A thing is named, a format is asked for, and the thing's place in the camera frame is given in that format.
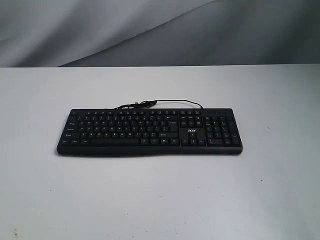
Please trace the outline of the black Acer keyboard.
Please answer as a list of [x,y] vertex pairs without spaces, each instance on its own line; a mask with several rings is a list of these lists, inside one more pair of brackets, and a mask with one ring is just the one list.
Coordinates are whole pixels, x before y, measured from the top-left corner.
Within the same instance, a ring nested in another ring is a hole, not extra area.
[[230,108],[72,109],[61,155],[238,155],[243,144]]

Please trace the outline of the grey backdrop cloth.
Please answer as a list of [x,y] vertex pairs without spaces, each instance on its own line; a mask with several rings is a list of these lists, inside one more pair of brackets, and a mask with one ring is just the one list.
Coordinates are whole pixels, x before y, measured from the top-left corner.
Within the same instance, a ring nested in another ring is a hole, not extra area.
[[2,67],[310,64],[317,0],[3,0]]

